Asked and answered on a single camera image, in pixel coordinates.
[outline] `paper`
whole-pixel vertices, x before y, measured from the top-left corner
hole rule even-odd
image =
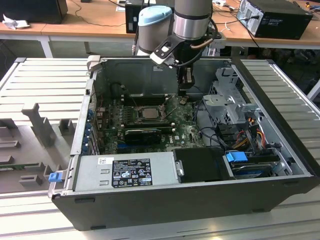
[[[9,29],[16,30],[16,29],[30,27],[28,22],[25,20],[13,20],[11,18],[6,17],[4,14],[3,14],[3,19],[4,20],[2,21],[2,23]]]

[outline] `desk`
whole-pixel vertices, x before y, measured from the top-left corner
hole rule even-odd
[[[304,1],[297,1],[301,6]],[[238,0],[227,0],[233,7],[238,7]],[[134,34],[126,33],[125,13],[116,12],[116,6],[108,0],[94,0],[91,3],[82,3],[80,0],[67,0],[68,13],[62,24],[34,23],[31,28],[11,30],[0,24],[0,39],[9,40],[36,40],[40,41],[44,54],[52,58],[50,41],[76,41],[85,42],[86,51],[90,52],[88,42],[103,43],[131,43]],[[88,24],[86,21],[100,25]],[[230,13],[215,12],[213,19],[217,23],[225,23],[236,20]],[[230,23],[231,29],[224,30],[226,46],[255,47],[247,30],[240,22]],[[218,25],[219,30],[225,28],[224,24]],[[312,20],[300,40],[255,38],[257,44],[262,48],[284,48],[284,49],[320,49],[320,20]]]

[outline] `warning label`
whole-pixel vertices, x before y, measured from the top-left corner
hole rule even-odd
[[[152,185],[150,159],[112,162],[112,187],[127,188]]]

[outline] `blue latch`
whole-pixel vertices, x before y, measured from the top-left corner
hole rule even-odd
[[[230,151],[226,155],[228,162],[247,162],[248,158],[244,151]]]
[[[62,182],[62,172],[50,173],[48,180],[50,183]]]

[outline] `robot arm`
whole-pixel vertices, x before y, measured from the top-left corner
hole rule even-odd
[[[174,9],[172,35],[156,47],[150,58],[158,65],[179,68],[192,64],[193,58],[201,55],[215,37],[209,36],[208,28],[212,1],[175,0]]]
[[[174,20],[171,19],[169,27],[172,31],[169,31],[169,36],[166,32],[168,37],[160,45],[157,43],[150,54],[156,64],[176,68],[180,95],[195,84],[193,63],[217,37],[217,26],[211,18],[212,11],[212,0],[175,0]],[[150,35],[142,36],[145,43],[152,38]]]

